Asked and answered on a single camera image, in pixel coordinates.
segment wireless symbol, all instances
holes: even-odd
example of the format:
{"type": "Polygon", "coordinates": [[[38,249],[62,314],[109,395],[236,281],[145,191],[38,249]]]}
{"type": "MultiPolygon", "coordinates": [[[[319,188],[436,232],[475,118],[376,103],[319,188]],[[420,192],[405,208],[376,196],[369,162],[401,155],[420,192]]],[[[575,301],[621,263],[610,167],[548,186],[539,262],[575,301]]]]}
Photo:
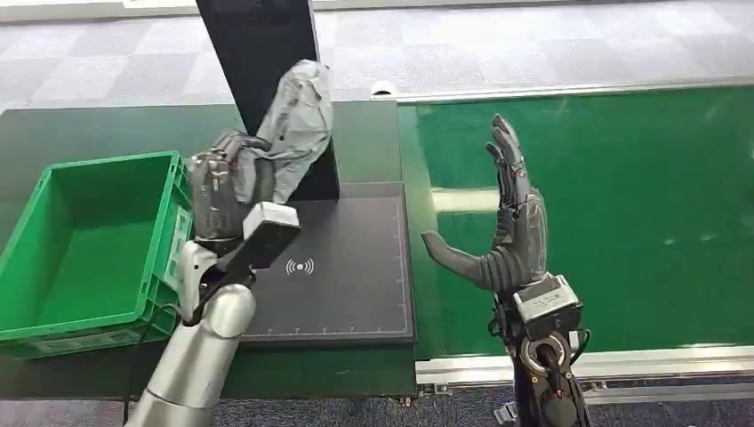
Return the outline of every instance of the wireless symbol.
{"type": "Polygon", "coordinates": [[[285,273],[287,273],[288,276],[291,276],[296,271],[301,271],[306,273],[307,276],[311,276],[311,273],[314,272],[314,260],[311,258],[307,259],[305,262],[288,260],[288,262],[285,263],[285,273]]]}

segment black mat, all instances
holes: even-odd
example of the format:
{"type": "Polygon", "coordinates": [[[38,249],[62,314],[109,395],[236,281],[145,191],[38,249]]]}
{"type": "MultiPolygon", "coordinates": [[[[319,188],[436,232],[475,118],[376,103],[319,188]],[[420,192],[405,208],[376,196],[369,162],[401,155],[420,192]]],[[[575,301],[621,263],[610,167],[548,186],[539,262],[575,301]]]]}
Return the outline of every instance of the black mat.
{"type": "Polygon", "coordinates": [[[344,185],[342,194],[291,203],[301,234],[258,272],[245,345],[413,340],[402,185],[344,185]]]}

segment floor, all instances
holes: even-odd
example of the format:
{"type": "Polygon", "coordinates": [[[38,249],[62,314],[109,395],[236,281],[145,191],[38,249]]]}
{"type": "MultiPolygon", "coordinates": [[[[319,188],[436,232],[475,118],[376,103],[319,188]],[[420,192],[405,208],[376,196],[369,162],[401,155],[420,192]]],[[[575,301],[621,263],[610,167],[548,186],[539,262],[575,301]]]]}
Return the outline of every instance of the floor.
{"type": "MultiPolygon", "coordinates": [[[[401,92],[754,76],[754,2],[665,1],[318,12],[336,100],[401,92]]],[[[0,111],[231,103],[197,17],[0,26],[0,111]]],[[[216,425],[496,425],[509,390],[402,408],[386,399],[224,402],[216,425]]],[[[597,426],[754,426],[754,402],[592,409],[597,426]]],[[[0,427],[116,426],[109,402],[0,402],[0,427]]]]}
{"type": "MultiPolygon", "coordinates": [[[[754,2],[318,12],[333,97],[754,75],[754,2]]],[[[0,26],[0,109],[232,102],[198,17],[0,26]]]]}

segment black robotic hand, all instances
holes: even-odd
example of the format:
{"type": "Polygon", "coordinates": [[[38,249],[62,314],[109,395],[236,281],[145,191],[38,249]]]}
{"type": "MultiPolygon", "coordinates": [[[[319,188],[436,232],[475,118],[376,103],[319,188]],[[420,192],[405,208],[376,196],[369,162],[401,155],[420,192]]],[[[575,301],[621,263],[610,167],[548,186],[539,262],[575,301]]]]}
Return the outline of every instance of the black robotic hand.
{"type": "Polygon", "coordinates": [[[513,361],[518,425],[589,426],[565,338],[578,327],[582,304],[564,277],[546,270],[544,200],[529,181],[515,130],[495,115],[492,137],[485,149],[497,171],[500,203],[490,252],[467,254],[434,231],[421,237],[435,262],[494,293],[489,329],[513,361]]]}
{"type": "Polygon", "coordinates": [[[490,253],[466,254],[434,231],[421,237],[440,265],[486,291],[511,295],[545,273],[547,218],[539,191],[529,182],[516,132],[495,115],[492,136],[485,149],[497,168],[500,204],[490,253]]]}

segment cable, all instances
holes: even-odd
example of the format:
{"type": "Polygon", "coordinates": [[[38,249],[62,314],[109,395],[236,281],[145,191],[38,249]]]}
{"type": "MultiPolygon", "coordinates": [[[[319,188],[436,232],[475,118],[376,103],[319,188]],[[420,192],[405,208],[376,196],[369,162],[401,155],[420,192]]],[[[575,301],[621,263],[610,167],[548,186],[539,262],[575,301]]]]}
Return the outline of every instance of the cable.
{"type": "Polygon", "coordinates": [[[574,351],[574,356],[571,357],[571,365],[576,363],[576,360],[578,360],[584,350],[586,350],[587,345],[589,344],[589,340],[591,339],[591,331],[589,329],[577,329],[576,332],[584,333],[584,341],[582,342],[582,345],[580,345],[579,348],[574,351]]]}
{"type": "Polygon", "coordinates": [[[144,330],[141,331],[141,336],[139,337],[139,341],[137,341],[136,344],[133,347],[131,347],[131,354],[129,355],[129,362],[128,362],[128,384],[127,384],[125,394],[123,396],[123,425],[128,423],[128,408],[129,408],[129,404],[131,403],[131,391],[133,390],[133,365],[136,360],[136,351],[137,349],[141,348],[141,345],[144,343],[144,340],[147,339],[147,334],[149,333],[149,329],[151,329],[152,325],[154,325],[157,315],[163,312],[165,309],[169,309],[169,308],[172,308],[176,313],[180,312],[178,310],[178,307],[174,303],[170,303],[170,302],[157,307],[157,309],[154,312],[152,312],[152,315],[149,316],[149,321],[144,326],[144,330]]]}

